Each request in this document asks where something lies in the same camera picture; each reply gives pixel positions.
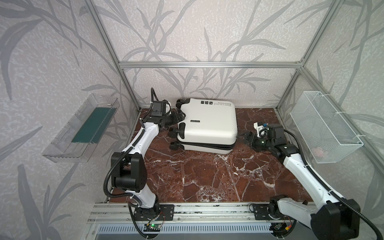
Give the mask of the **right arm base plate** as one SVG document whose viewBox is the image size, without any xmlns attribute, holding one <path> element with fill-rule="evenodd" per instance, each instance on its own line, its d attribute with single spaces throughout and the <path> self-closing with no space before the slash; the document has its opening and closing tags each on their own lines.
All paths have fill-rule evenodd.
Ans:
<svg viewBox="0 0 384 240">
<path fill-rule="evenodd" d="M 268 204 L 249 204 L 249 211 L 254 214 L 255 220 L 280 220 L 281 218 L 274 218 L 269 213 L 269 205 Z"/>
</svg>

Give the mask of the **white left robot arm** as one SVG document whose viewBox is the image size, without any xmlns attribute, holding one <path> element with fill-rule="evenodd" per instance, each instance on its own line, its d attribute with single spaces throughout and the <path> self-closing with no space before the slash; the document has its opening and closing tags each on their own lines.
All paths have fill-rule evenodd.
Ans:
<svg viewBox="0 0 384 240">
<path fill-rule="evenodd" d="M 180 109 L 172 109 L 167 100 L 160 101 L 151 88 L 150 109 L 140 119 L 140 131 L 124 150 L 113 153 L 111 157 L 111 168 L 103 184 L 108 198 L 130 197 L 136 202 L 131 207 L 154 215 L 160 213 L 159 199 L 147 185 L 144 156 L 161 129 L 183 121 L 185 116 Z"/>
</svg>

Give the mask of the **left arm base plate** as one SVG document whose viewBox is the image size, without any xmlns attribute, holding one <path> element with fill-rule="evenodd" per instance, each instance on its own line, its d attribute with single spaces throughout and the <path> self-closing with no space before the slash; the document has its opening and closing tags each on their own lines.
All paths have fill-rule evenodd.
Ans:
<svg viewBox="0 0 384 240">
<path fill-rule="evenodd" d="M 136 208 L 134 210 L 134 219 L 136 221 L 172 221 L 175 213 L 175 205 L 160 204 L 153 208 Z"/>
</svg>

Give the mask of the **white hard-shell suitcase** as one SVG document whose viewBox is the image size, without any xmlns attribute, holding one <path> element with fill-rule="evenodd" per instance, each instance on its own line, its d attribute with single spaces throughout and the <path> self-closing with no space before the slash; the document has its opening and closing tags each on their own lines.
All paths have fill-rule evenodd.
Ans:
<svg viewBox="0 0 384 240">
<path fill-rule="evenodd" d="M 168 136 L 176 140 L 170 149 L 229 154 L 237 141 L 235 105 L 224 100 L 178 99 L 176 107 L 185 114 Z"/>
</svg>

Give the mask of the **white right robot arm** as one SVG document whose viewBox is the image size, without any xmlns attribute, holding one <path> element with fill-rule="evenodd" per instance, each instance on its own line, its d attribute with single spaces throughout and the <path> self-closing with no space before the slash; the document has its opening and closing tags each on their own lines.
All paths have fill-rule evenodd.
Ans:
<svg viewBox="0 0 384 240">
<path fill-rule="evenodd" d="M 359 236 L 361 221 L 374 231 L 378 240 L 384 238 L 375 224 L 361 213 L 355 200 L 344 198 L 318 175 L 302 156 L 299 142 L 287 142 L 285 135 L 293 136 L 292 132 L 280 124 L 261 122 L 254 123 L 254 129 L 254 133 L 245 133 L 245 144 L 256 152 L 270 152 L 296 177 L 315 203 L 311 207 L 285 195 L 271 197 L 268 212 L 272 218 L 293 218 L 311 229 L 319 240 L 355 239 Z"/>
</svg>

